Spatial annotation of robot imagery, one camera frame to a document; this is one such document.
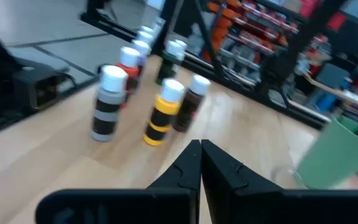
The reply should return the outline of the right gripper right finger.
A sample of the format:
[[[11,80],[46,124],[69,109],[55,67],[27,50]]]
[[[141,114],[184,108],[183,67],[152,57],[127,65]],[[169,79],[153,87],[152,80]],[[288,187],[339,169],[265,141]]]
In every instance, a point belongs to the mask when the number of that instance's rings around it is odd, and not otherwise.
[[[213,223],[288,223],[283,189],[202,140],[202,178]]]

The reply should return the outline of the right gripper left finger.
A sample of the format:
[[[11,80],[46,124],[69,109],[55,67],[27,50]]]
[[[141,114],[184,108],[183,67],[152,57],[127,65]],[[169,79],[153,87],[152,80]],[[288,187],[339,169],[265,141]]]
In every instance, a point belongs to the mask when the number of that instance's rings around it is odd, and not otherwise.
[[[176,191],[158,201],[156,223],[190,224],[200,219],[201,143],[192,140],[149,189]]]

